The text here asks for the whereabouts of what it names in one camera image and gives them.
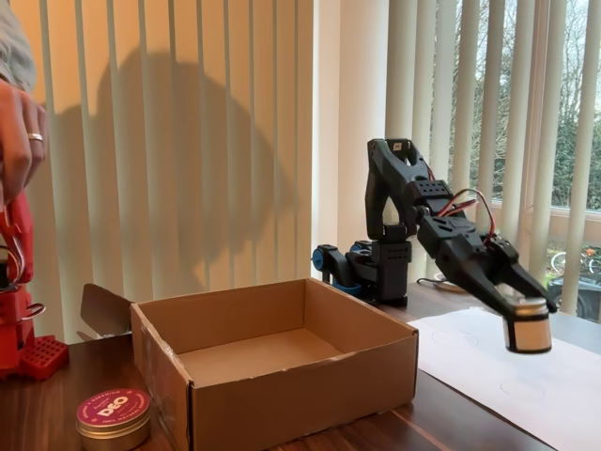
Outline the person hand with ring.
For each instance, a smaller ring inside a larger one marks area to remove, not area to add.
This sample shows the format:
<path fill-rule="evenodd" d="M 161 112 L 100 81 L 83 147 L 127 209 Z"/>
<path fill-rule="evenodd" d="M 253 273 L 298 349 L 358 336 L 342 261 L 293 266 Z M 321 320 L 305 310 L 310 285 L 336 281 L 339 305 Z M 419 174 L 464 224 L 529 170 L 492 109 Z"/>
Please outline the person hand with ring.
<path fill-rule="evenodd" d="M 48 151 L 46 111 L 26 92 L 1 81 L 1 205 L 27 186 Z"/>

